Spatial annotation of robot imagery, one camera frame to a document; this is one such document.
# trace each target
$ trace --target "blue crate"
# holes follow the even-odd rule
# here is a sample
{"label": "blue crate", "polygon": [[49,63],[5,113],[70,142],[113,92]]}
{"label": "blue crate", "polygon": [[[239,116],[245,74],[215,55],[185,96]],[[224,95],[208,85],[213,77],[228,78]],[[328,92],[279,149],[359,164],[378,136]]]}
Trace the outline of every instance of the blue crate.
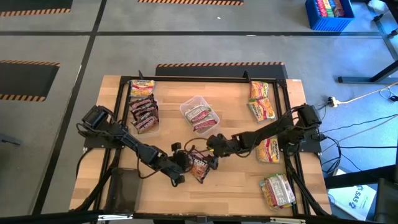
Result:
{"label": "blue crate", "polygon": [[313,30],[341,32],[355,18],[349,0],[340,0],[345,12],[344,17],[322,17],[318,13],[316,1],[317,0],[307,0],[305,2],[308,21],[310,22],[310,27]]}

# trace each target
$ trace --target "table frame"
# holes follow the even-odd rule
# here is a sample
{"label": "table frame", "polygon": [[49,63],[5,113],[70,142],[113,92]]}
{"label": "table frame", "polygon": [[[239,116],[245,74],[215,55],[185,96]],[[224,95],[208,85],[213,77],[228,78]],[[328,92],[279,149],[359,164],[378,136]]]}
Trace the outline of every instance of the table frame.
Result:
{"label": "table frame", "polygon": [[[141,73],[139,77],[127,77],[123,76],[120,79],[119,82],[119,90],[118,90],[118,95],[116,97],[116,104],[115,104],[115,114],[118,114],[120,111],[120,105],[121,105],[121,99],[123,97],[123,89],[125,85],[128,85],[129,80],[133,79],[143,79],[143,80],[154,80],[156,82],[227,82],[227,83],[247,83],[252,81],[261,81],[261,82],[267,82],[268,84],[273,85],[273,90],[274,90],[274,95],[275,95],[275,101],[276,101],[276,112],[278,117],[282,116],[282,103],[280,100],[280,95],[278,91],[278,87],[280,86],[282,88],[283,92],[283,97],[284,97],[284,102],[285,102],[285,108],[286,110],[290,109],[290,101],[289,101],[289,93],[287,91],[287,83],[285,79],[270,79],[270,78],[250,78],[250,76],[245,72],[244,76],[242,78],[223,78],[223,77],[144,77]],[[126,96],[126,101],[124,102],[124,105],[127,105],[129,103],[129,94],[130,94],[130,89],[131,86],[128,85],[127,89],[127,96]],[[126,124],[127,122],[127,114],[128,114],[128,106],[125,106],[123,109],[123,118],[122,122]],[[103,159],[103,163],[101,166],[101,174],[100,178],[102,178],[103,174],[105,173],[108,164],[109,164],[109,158],[110,158],[110,150],[111,149],[105,149],[105,155]],[[120,153],[121,149],[116,149],[115,152],[115,157],[117,158],[116,163],[119,164],[119,158],[120,158]],[[283,153],[284,158],[287,159],[287,154],[284,152]],[[295,155],[295,165],[296,165],[296,171],[298,173],[298,176],[304,183],[304,178],[303,178],[303,169],[302,169],[302,163],[300,159],[300,154]],[[289,184],[291,186],[294,186],[294,182],[292,177],[290,176],[289,173],[286,173],[287,179],[289,181]],[[308,204],[307,199],[302,196],[302,202],[303,202],[303,210],[304,214],[310,215],[310,206]],[[98,197],[95,200],[95,204],[93,207],[93,210],[98,210],[100,209],[100,200],[101,200],[102,195],[99,194]],[[296,216],[299,214],[297,205],[292,206],[292,211],[293,215]],[[209,220],[212,221],[226,221],[226,220],[239,220],[239,221],[245,221],[245,222],[264,222],[264,221],[269,221],[269,217],[266,216],[227,216],[227,217],[220,217],[220,216],[181,216],[181,215],[174,215],[174,214],[154,214],[154,213],[134,213],[133,214],[134,218],[143,218],[143,219],[174,219],[174,220],[192,220],[192,217],[195,217],[195,221],[198,222],[207,222]]]}

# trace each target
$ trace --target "concrete floor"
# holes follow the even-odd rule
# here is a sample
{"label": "concrete floor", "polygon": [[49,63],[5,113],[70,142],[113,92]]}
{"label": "concrete floor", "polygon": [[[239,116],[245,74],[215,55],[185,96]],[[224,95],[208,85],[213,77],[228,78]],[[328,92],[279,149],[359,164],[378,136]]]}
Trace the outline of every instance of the concrete floor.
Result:
{"label": "concrete floor", "polygon": [[[70,14],[1,18],[0,31],[89,31],[93,27],[100,2],[75,0]],[[243,7],[233,7],[113,0],[106,5],[99,30],[310,32],[303,3],[304,0],[249,0],[245,1]],[[345,31],[377,32],[367,7],[358,3],[353,4],[353,8],[356,19]],[[18,148],[0,144],[0,217],[31,212],[87,41],[88,37],[0,37],[0,60],[61,63],[49,97],[44,103],[0,101],[0,132],[24,142],[24,146]],[[83,145],[83,138],[77,134],[74,125],[95,104],[103,75],[137,75],[138,69],[144,75],[154,75],[158,63],[231,61],[284,62],[289,78],[303,80],[307,102],[320,105],[328,96],[345,101],[380,88],[379,85],[338,84],[336,77],[370,77],[392,63],[393,59],[381,37],[97,37],[43,212],[68,210],[75,167]],[[398,86],[393,90],[398,93]],[[321,131],[388,116],[396,111],[397,103],[391,103],[376,93],[348,105],[328,108]],[[341,139],[371,125],[329,134]],[[341,145],[396,145],[397,125],[398,120],[392,120],[384,126],[348,139]],[[329,144],[330,142],[322,142],[324,148]],[[393,149],[346,149],[343,153],[361,169],[393,164],[396,155]],[[322,160],[336,155],[335,148],[329,149],[323,154]],[[356,171],[345,159],[340,166]]]}

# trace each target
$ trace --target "wooden tabletop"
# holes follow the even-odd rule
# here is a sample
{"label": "wooden tabletop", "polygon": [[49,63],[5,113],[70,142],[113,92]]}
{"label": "wooden tabletop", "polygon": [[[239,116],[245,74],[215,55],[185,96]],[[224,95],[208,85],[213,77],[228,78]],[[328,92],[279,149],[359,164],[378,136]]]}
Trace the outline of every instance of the wooden tabletop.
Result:
{"label": "wooden tabletop", "polygon": [[[98,96],[98,105],[113,109],[118,92],[120,76],[104,76]],[[291,106],[305,102],[302,82],[287,80]],[[170,145],[198,137],[180,112],[180,105],[195,95],[201,95],[220,117],[220,125],[211,134],[223,133],[227,138],[232,134],[259,129],[272,121],[257,124],[246,106],[249,99],[248,83],[208,83],[208,82],[157,82],[154,95],[159,103],[160,130],[148,135],[137,136],[143,143],[156,145],[171,154]],[[282,89],[278,89],[284,105]],[[276,110],[275,96],[270,85],[269,99]],[[127,119],[131,129],[132,116]],[[205,141],[192,142],[205,149]],[[104,149],[92,150],[81,162],[80,171],[73,191],[70,208],[79,206],[93,190],[100,176]],[[305,185],[324,210],[331,213],[320,161],[312,153],[300,153]],[[123,149],[120,167],[135,169],[136,153]],[[185,183],[172,187],[170,179],[158,173],[143,180],[138,209],[140,213],[174,213],[197,215],[264,215],[292,216],[289,208],[275,212],[268,208],[260,190],[259,182],[275,173],[286,173],[283,158],[280,164],[260,164],[256,153],[242,159],[236,155],[219,159],[218,170],[210,170],[203,184],[192,175],[185,174]],[[143,175],[152,170],[141,164]],[[297,205],[303,213],[299,188],[295,187]],[[108,186],[103,190],[101,208],[106,200]]]}

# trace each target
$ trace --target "snack package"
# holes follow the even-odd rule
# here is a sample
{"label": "snack package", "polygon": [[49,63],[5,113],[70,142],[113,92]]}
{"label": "snack package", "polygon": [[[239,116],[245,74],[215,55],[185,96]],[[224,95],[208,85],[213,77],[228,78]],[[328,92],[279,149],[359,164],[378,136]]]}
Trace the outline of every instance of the snack package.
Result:
{"label": "snack package", "polygon": [[132,122],[132,125],[137,129],[138,134],[142,134],[147,131],[155,124],[157,124],[158,118],[153,111],[147,112],[139,120]]}
{"label": "snack package", "polygon": [[145,97],[154,92],[155,81],[153,80],[131,80],[131,93],[132,97]]}
{"label": "snack package", "polygon": [[187,120],[193,124],[210,114],[211,109],[205,105],[194,106],[184,113]]}
{"label": "snack package", "polygon": [[271,137],[261,141],[256,147],[256,152],[259,162],[279,163],[278,139]]}
{"label": "snack package", "polygon": [[199,181],[199,183],[203,184],[207,173],[210,171],[210,167],[207,161],[200,154],[191,154],[191,159],[191,174]]}
{"label": "snack package", "polygon": [[134,100],[134,101],[130,102],[130,106],[131,106],[131,109],[134,110],[134,109],[136,109],[140,106],[146,105],[148,103],[156,103],[153,94],[151,94],[145,98]]}
{"label": "snack package", "polygon": [[132,113],[132,116],[134,117],[135,120],[138,120],[142,115],[144,115],[144,114],[146,114],[147,112],[150,112],[150,111],[154,111],[155,115],[156,115],[156,118],[159,118],[158,110],[159,109],[158,109],[157,104],[155,102],[155,103],[148,103],[148,104],[146,104],[144,106],[140,106],[140,107],[132,110],[131,113]]}
{"label": "snack package", "polygon": [[217,124],[217,121],[212,117],[212,115],[208,115],[206,116],[206,118],[201,119],[200,121],[198,121],[193,125],[193,131],[199,131],[202,130],[204,128],[209,128],[212,127],[213,125]]}
{"label": "snack package", "polygon": [[250,101],[261,100],[268,97],[268,83],[251,82]]}
{"label": "snack package", "polygon": [[248,106],[256,117],[257,123],[261,123],[267,119],[275,119],[275,113],[268,98],[249,102]]}
{"label": "snack package", "polygon": [[260,187],[271,210],[280,210],[295,204],[295,197],[285,174],[265,178],[260,182]]}

